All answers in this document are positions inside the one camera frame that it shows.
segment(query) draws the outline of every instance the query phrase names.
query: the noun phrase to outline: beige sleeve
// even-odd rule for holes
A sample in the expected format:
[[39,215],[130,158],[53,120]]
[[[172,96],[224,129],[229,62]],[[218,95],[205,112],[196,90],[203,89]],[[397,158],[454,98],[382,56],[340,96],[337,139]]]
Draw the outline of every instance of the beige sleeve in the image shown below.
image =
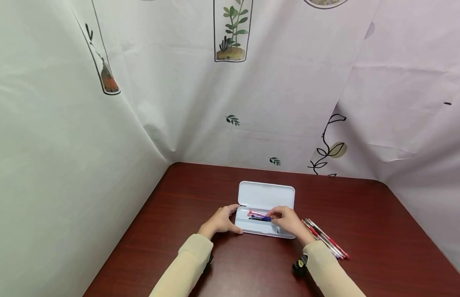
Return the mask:
[[149,297],[187,297],[208,263],[213,243],[208,238],[191,235],[176,259],[161,276]]
[[322,241],[315,241],[302,250],[307,255],[306,267],[324,297],[365,297]]

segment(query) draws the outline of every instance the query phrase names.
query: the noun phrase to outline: fabric backdrop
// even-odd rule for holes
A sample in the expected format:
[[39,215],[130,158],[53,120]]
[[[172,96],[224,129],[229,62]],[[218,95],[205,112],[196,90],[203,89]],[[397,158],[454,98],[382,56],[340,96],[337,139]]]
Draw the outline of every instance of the fabric backdrop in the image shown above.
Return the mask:
[[460,0],[29,2],[0,3],[0,296],[83,294],[179,161],[378,179],[460,270]]
[[385,182],[460,271],[460,0],[382,0],[334,113],[318,174]]

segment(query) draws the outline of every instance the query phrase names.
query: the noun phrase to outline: red-brown table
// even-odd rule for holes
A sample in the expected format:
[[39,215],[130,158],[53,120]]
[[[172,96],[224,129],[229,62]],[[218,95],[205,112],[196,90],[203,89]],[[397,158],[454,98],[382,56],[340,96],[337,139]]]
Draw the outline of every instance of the red-brown table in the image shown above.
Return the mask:
[[[460,275],[386,185],[366,179],[176,163],[167,170],[85,296],[147,297],[190,234],[237,202],[241,181],[290,185],[295,210],[350,254],[340,265],[368,297],[460,296]],[[296,240],[214,237],[212,268],[191,296],[322,296],[291,266]]]

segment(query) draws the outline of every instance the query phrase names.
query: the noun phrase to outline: red pen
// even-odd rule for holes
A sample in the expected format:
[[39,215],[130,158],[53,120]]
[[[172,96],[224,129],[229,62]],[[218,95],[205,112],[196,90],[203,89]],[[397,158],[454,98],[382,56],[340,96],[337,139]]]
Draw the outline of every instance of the red pen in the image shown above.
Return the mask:
[[344,256],[347,258],[347,259],[350,259],[350,256],[349,254],[347,254],[332,238],[330,238],[327,234],[324,233],[324,231],[321,230],[321,228],[319,228],[313,221],[311,221],[310,219],[307,219],[308,223],[310,223],[311,225],[313,225],[315,228],[317,228],[321,234],[323,234],[336,248],[338,248],[340,250],[340,252],[342,252],[344,254]]
[[330,245],[330,243],[328,243],[328,241],[322,237],[322,235],[317,232],[314,228],[312,228],[312,226],[308,225],[307,222],[305,222],[304,220],[301,220],[304,225],[306,226],[306,228],[308,228],[308,230],[311,232],[311,235],[316,238],[316,240],[321,240],[323,241],[324,244],[326,244],[327,248],[329,248],[330,252],[334,255],[334,257],[336,257],[337,259],[344,259],[345,256],[340,252],[338,251],[336,248],[332,247]]

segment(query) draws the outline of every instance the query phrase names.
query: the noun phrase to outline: pile of pens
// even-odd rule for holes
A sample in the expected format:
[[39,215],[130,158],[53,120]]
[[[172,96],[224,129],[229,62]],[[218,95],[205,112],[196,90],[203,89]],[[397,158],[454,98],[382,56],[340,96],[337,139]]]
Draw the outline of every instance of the pile of pens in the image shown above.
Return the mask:
[[255,212],[249,210],[248,219],[254,219],[255,221],[271,222],[271,218],[267,217],[265,213]]
[[311,232],[311,235],[316,239],[316,240],[321,240],[323,241],[324,244],[329,248],[330,252],[336,257],[338,260],[343,260],[343,259],[350,259],[349,254],[347,254],[342,248],[339,247],[336,242],[327,236],[327,234],[324,233],[317,225],[311,221],[310,219],[302,219],[301,220],[306,228]]

